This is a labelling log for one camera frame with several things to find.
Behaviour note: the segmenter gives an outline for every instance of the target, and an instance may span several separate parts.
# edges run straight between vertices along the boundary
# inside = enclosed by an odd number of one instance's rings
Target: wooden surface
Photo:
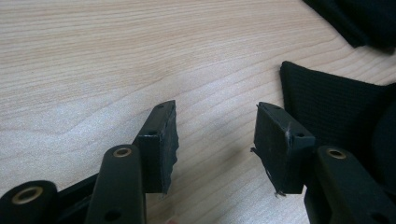
[[[0,195],[97,173],[175,99],[178,162],[148,223],[307,223],[249,152],[256,104],[282,105],[283,61],[396,81],[395,56],[353,49],[302,1],[1,1]]]

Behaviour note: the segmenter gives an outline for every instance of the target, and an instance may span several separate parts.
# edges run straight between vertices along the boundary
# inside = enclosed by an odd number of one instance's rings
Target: light wood grain tabletop
[[[256,104],[283,105],[283,61],[396,81],[394,55],[353,49],[302,1],[1,1],[0,195],[97,173],[175,99],[178,162],[148,223],[307,223],[249,150]]]

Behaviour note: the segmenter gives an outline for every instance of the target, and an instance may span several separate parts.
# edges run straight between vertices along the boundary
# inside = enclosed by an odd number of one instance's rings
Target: black cloth
[[[283,62],[285,109],[317,138],[352,152],[396,191],[396,85],[376,86]]]
[[[396,47],[396,1],[304,0],[353,47]]]

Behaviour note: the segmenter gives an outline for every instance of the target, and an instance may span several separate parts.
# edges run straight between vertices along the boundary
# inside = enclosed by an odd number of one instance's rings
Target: black plastic part
[[[136,139],[140,148],[146,193],[167,193],[173,165],[177,162],[176,103],[156,105]]]
[[[1,224],[50,224],[58,215],[58,192],[49,181],[26,182],[0,200]]]
[[[103,158],[85,223],[109,222],[146,223],[140,152],[136,146],[113,147]]]
[[[98,175],[92,175],[59,192],[61,213],[56,223],[84,223]]]
[[[332,209],[330,223],[396,223],[396,206],[348,151],[320,147],[315,173]]]
[[[311,156],[315,137],[282,108],[259,103],[254,144],[276,192],[302,193],[302,162]]]

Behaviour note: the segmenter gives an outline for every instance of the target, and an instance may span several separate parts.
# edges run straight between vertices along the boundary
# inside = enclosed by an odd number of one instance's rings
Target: black object
[[[146,223],[145,193],[168,191],[177,148],[176,103],[169,101],[153,108],[132,145],[107,151],[98,175],[59,193],[49,181],[10,190],[0,200],[0,224]],[[33,200],[20,205],[17,196]]]
[[[396,2],[304,0],[353,47],[396,48]]]
[[[253,149],[276,192],[301,193],[283,189],[300,189],[295,183],[303,182],[311,223],[396,223],[396,86],[288,62],[282,63],[280,75],[285,108],[293,118],[275,105],[259,103]],[[307,141],[296,150],[288,139],[305,136],[302,127],[316,143]]]

